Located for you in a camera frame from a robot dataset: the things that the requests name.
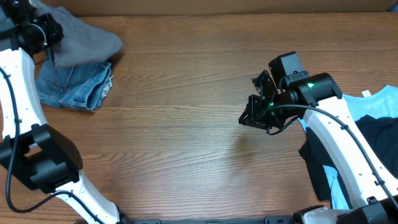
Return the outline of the grey cargo shorts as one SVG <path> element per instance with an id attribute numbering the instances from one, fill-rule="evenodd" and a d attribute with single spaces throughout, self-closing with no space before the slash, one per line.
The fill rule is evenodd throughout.
<path id="1" fill-rule="evenodd" d="M 104 62 L 123 47 L 116 34 L 83 22 L 64 7 L 48 6 L 42 1 L 36 6 L 38 15 L 51 14 L 63 29 L 63 38 L 53 46 L 57 68 Z"/>

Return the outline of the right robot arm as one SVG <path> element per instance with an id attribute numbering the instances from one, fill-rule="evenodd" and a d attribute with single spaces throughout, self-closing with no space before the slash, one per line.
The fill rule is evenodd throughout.
<path id="1" fill-rule="evenodd" d="M 361 134 L 328 73 L 294 73 L 280 79 L 278 91 L 267 71 L 252 79 L 251 95 L 239 123 L 284 129 L 298 116 L 325 147 L 346 186 L 351 209 L 311 207 L 293 215 L 295 223 L 397 223 L 397 179 L 384 167 Z"/>

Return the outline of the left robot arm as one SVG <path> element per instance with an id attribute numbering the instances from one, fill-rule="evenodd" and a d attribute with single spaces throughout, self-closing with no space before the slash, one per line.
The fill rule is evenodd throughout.
<path id="1" fill-rule="evenodd" d="M 30 5 L 1 7 L 1 165 L 7 169 L 7 204 L 18 211 L 11 201 L 15 177 L 48 195 L 38 206 L 58 197 L 87 223 L 124 223 L 119 207 L 84 174 L 77 147 L 48 124 L 42 111 L 33 56 L 62 38 L 61 25 L 49 13 L 36 16 Z"/>

